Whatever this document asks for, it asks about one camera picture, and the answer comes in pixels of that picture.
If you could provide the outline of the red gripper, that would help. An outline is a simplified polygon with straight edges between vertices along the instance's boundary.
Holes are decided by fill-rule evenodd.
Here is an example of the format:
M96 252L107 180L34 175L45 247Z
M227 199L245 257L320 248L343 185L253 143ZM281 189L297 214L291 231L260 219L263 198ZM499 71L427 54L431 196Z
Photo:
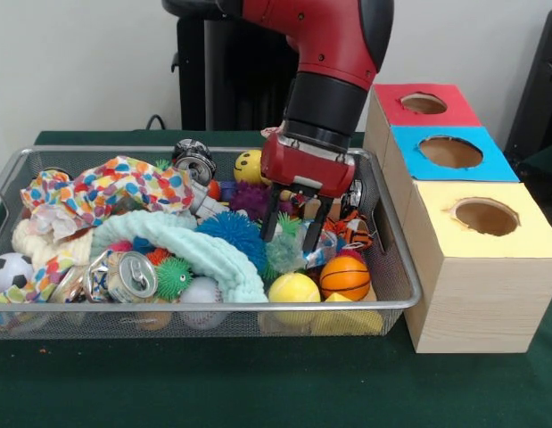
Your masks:
M308 194L324 196L308 201L301 225L301 250L305 263L317 264L319 243L333 207L332 199L342 196L354 178L356 166L353 157L272 133L264 143L260 165L261 174L273 182L260 229L260 237L266 243L272 241L276 231L280 194L284 187L306 188Z

